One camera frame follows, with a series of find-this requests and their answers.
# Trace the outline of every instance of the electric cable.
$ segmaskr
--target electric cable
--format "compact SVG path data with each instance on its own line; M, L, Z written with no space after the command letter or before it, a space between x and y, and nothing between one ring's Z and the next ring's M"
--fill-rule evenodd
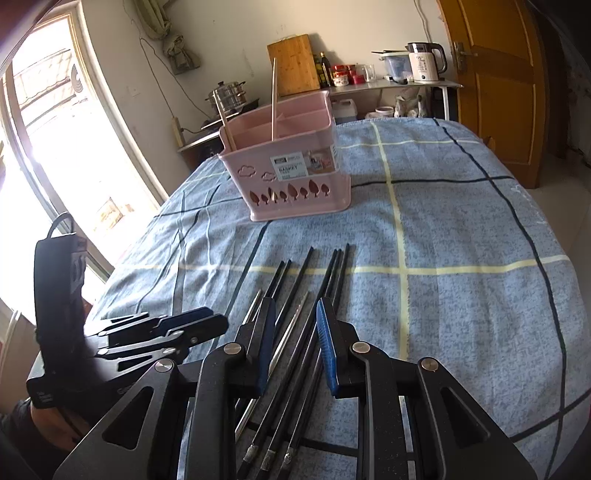
M72 216L72 214L70 212L63 212L63 213L60 213L56 217L56 219L53 220L53 222L51 223L51 226L49 227L49 231L47 232L46 238L51 238L51 234L53 233L53 231L64 220L69 220L70 221L70 233L74 233L74 217Z
M427 26L427 17L425 17L425 13L421 8L421 4L419 3L420 0L413 0L414 8L417 10L418 16L421 17L421 22L423 23L423 31L425 32L425 36L427 37L427 41L429 43L432 42L431 34L429 33L429 27Z
M84 438L84 434L74 424L74 422L72 421L72 419L70 418L70 416L66 413L66 411L62 407L59 407L59 406L56 407L56 410L59 412L59 414L64 419L64 421L68 424L68 426L72 429L72 431L76 435L78 435L78 439L72 439L72 440L74 440L76 443L79 442L80 440L82 440Z
M131 15L129 14L129 12L127 11L127 9L125 8L125 0L122 0L122 5L123 5L123 11L125 12L125 15L127 15L127 18L129 18L129 21L133 24L133 26L137 29L138 31L138 39L139 39L139 46L142 49L142 52L144 52L144 57L146 58L146 61L148 62L148 66L150 67L150 71L152 72L152 76L154 77L154 80L156 81L156 84L158 85L158 89L160 90L160 93L162 94L162 97L164 98L164 101L166 102L166 106L168 107L168 110L170 110L170 113L172 116L174 116L173 110L170 107L170 104L168 103L168 100L166 98L166 95L164 94L162 87L160 86L160 82L158 81L158 78L156 77L156 74L154 73L154 69L152 68L152 64L150 63L150 60L148 58L148 54L146 53L145 49L144 49L144 45L142 43L145 42L154 52L154 56L159 59L160 63L162 65L164 65L164 68L166 68L166 71L172 76L172 78L174 79L175 82L177 82L177 85L180 87L180 89L183 91L185 97L187 97L187 99L189 100L189 102L191 102L193 104L193 106L199 110L203 115L205 115L209 120L212 119L212 117L210 115L208 115L207 113L205 113L203 110L201 110L196 104L195 102L193 102L192 98L189 96L189 94L186 92L186 90L184 89L183 85L181 85L181 83L178 81L178 78L176 78L176 76L174 75L173 72L170 71L170 69L168 68L168 65L166 65L166 63L164 62L163 59L160 58L160 56L156 53L156 49L151 45L151 43L142 36L142 32L138 27L138 24L135 22L135 20L133 18L131 18Z

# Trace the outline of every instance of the metal pivot screw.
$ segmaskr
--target metal pivot screw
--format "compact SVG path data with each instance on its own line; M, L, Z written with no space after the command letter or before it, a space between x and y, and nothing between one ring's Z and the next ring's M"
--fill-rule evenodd
M353 344L353 351L356 353L367 353L369 352L369 344L365 342L355 342Z
M170 370L174 365L174 362L168 358L163 358L162 360L158 360L154 368L157 372L164 373Z
M240 353L240 350L242 350L242 345L240 345L240 343L235 342L228 343L223 347L223 351L226 352L228 355L236 355L237 353Z
M435 360L434 358L428 357L423 358L423 360L421 360L421 367L430 372L434 372L439 368L439 364L437 363L437 360Z

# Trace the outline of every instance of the white wall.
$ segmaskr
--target white wall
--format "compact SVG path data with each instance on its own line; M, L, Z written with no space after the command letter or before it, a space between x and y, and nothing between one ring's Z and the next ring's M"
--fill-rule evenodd
M134 12L129 0L126 7ZM172 115L141 50L138 31L126 16L122 0L82 0L82 8L92 48L117 107L154 174L170 194L190 172L176 153ZM196 120L195 110L174 79L151 51L148 54L174 114L181 122Z
M170 112L150 73L138 32L124 11L135 17L131 0L82 0L92 46L117 106L140 150L171 193L189 174L176 154ZM420 0L432 40L448 52L449 42L436 0ZM268 102L271 64L267 44L290 35L310 35L315 52L326 51L333 64L383 63L371 50L402 49L426 36L413 0L176 0L167 10L186 46L202 66L183 73L179 81L206 112L207 94L221 80L246 80L251 99ZM160 49L158 43L153 45ZM163 65L148 57L174 114L183 127L198 129L204 115L186 99ZM453 78L454 73L446 75Z

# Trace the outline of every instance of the tile floor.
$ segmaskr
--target tile floor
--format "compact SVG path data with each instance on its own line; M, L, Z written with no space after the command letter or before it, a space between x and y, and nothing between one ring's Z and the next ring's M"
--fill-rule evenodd
M573 262L591 320L591 170L575 158L546 157L540 187L529 190Z

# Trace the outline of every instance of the hanging cloth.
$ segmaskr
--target hanging cloth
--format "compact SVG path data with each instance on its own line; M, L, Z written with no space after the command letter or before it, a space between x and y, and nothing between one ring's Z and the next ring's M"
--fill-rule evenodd
M134 0L134 5L146 35L163 41L163 52L175 75L201 65L199 57L185 48L183 36L171 32L172 24L157 0Z

